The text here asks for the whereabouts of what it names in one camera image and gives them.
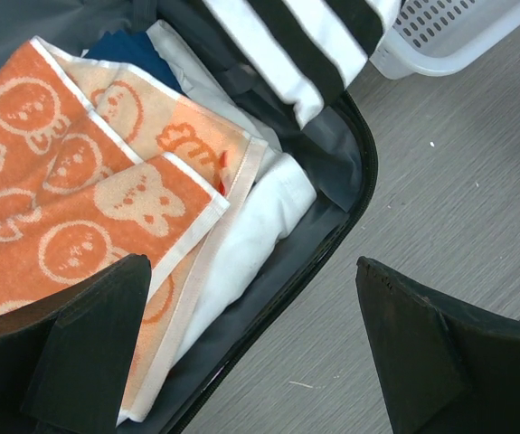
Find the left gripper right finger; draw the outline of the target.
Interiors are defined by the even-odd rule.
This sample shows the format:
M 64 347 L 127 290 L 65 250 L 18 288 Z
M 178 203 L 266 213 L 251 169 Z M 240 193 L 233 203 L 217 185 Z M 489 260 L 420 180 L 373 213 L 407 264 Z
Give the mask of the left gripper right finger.
M 357 261 L 356 286 L 395 433 L 520 433 L 520 320 Z

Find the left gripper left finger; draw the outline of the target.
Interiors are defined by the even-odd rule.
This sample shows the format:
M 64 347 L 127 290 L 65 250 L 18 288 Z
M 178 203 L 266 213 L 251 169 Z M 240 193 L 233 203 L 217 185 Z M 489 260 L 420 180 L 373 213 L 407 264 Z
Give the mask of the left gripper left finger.
M 131 254 L 0 316 L 0 433 L 113 433 L 151 264 Z

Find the orange white mesh garment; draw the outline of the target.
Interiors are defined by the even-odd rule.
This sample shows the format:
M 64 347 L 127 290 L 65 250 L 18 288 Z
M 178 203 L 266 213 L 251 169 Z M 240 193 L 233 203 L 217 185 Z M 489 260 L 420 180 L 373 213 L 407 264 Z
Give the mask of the orange white mesh garment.
M 0 316 L 147 256 L 118 413 L 144 420 L 266 148 L 132 64 L 25 42 L 0 69 Z

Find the black white space suitcase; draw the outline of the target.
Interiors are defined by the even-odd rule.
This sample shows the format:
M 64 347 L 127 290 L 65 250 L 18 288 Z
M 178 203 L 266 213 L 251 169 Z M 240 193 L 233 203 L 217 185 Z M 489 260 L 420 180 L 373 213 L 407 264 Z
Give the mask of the black white space suitcase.
M 130 1 L 0 1 L 0 67 L 32 36 L 70 53 L 108 31 L 127 30 Z M 322 184 L 296 229 L 279 242 L 244 295 L 223 312 L 173 367 L 147 419 L 122 433 L 179 433 L 261 334 L 327 263 L 368 207 L 378 175 L 376 146 L 348 94 L 303 131 L 276 122 L 283 148 Z

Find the blue garment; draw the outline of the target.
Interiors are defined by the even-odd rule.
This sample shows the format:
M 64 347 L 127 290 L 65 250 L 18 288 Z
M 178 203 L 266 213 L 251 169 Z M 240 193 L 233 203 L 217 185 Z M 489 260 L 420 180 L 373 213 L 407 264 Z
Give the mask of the blue garment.
M 184 95 L 181 86 L 147 36 L 146 32 L 126 33 L 117 31 L 103 36 L 83 55 L 99 61 L 115 61 L 132 64 L 148 72 L 169 88 Z

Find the white plastic mesh basket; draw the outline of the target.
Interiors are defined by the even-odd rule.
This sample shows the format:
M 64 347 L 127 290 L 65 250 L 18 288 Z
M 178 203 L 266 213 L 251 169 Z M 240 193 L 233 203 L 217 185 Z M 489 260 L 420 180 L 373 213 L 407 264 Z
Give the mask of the white plastic mesh basket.
M 467 68 L 520 25 L 520 1 L 407 1 L 371 56 L 387 79 L 443 77 Z

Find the black white striped garment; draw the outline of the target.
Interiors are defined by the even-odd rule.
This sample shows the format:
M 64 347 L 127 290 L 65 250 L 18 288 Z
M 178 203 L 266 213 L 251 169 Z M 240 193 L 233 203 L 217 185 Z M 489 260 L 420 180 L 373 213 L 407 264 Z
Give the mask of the black white striped garment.
M 401 11 L 400 1 L 205 1 L 222 31 L 305 127 L 348 88 Z

